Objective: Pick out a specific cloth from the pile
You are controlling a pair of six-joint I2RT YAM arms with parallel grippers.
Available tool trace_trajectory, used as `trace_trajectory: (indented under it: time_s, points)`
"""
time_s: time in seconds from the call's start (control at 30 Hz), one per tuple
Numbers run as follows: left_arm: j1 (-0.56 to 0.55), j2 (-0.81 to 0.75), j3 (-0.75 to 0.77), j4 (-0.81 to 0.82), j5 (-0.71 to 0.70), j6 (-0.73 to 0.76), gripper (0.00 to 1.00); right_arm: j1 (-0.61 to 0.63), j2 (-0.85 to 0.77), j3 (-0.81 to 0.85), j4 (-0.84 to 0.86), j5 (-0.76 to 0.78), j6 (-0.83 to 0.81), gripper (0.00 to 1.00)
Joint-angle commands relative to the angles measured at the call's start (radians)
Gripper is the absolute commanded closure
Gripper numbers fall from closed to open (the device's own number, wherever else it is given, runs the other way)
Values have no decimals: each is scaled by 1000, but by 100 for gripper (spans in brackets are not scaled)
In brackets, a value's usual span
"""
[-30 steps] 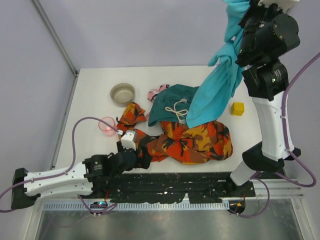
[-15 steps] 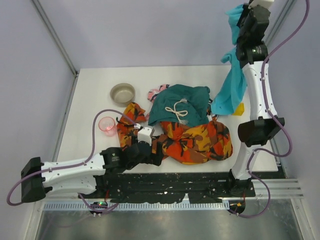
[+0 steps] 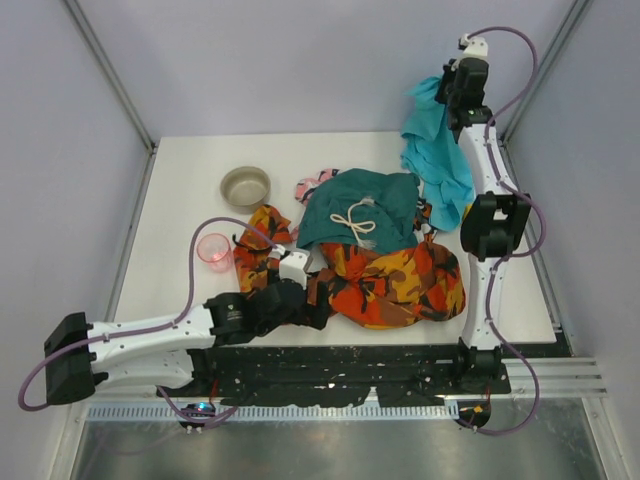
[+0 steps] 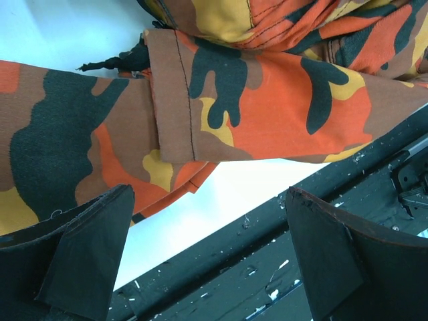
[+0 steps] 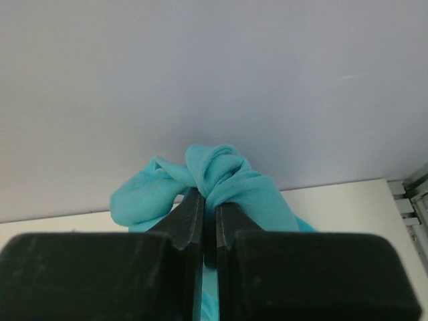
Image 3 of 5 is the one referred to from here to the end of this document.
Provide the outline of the light blue cloth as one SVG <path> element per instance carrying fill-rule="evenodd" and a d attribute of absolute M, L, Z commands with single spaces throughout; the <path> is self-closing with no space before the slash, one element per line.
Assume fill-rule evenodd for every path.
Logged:
<path fill-rule="evenodd" d="M 431 225 L 451 232 L 473 202 L 474 186 L 468 161 L 448 128 L 446 106 L 436 101 L 441 80 L 428 77 L 407 92 L 414 106 L 401 130 L 406 141 L 401 166 L 423 181 Z"/>

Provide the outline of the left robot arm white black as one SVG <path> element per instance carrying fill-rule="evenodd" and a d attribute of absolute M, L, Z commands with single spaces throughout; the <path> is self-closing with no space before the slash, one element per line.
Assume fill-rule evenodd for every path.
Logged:
<path fill-rule="evenodd" d="M 129 323 L 64 317 L 44 342 L 46 403 L 67 405 L 105 388 L 181 389 L 209 372 L 205 353 L 244 345 L 284 325 L 322 330 L 330 290 L 317 273 L 268 277 L 253 293 L 221 293 L 185 313 Z"/>

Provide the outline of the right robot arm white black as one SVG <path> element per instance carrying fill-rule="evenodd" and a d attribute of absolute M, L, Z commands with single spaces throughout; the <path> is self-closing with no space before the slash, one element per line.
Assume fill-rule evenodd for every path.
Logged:
<path fill-rule="evenodd" d="M 443 66 L 436 101 L 446 107 L 447 127 L 470 166 L 475 200 L 460 225 L 470 283 L 465 326 L 453 372 L 460 386 L 500 381 L 504 375 L 498 326 L 507 260 L 519 248 L 531 205 L 516 193 L 497 147 L 493 113 L 484 104 L 488 62 L 451 59 Z"/>

